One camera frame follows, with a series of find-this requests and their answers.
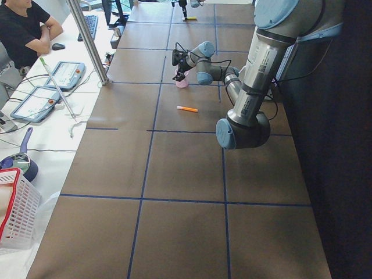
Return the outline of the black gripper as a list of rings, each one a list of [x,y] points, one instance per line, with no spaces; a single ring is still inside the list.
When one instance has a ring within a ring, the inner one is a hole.
[[[183,81],[184,76],[188,74],[189,65],[187,63],[187,57],[188,54],[186,52],[182,52],[182,59],[180,60],[180,63],[178,65],[177,73],[172,78],[174,81]]]
[[[176,3],[182,8],[183,20],[186,20],[187,19],[187,8],[186,8],[187,0],[171,0],[172,6],[174,6]]]

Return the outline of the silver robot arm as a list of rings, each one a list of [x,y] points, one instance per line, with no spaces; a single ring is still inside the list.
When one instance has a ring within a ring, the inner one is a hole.
[[[296,42],[335,37],[342,28],[345,1],[259,1],[255,30],[243,79],[232,66],[215,66],[214,46],[205,41],[193,50],[174,49],[174,80],[196,69],[200,85],[222,81],[234,107],[216,124],[216,138],[224,149],[255,148],[270,135],[270,123],[259,109],[277,74],[287,48]]]
[[[176,4],[179,5],[179,7],[182,10],[183,13],[183,21],[187,22],[190,20],[197,20],[196,16],[188,16],[187,15],[187,5],[188,1],[187,0],[171,0],[170,1],[172,7],[174,8]],[[190,0],[190,5],[192,8],[198,8],[199,6],[203,6],[203,1],[200,0]]]

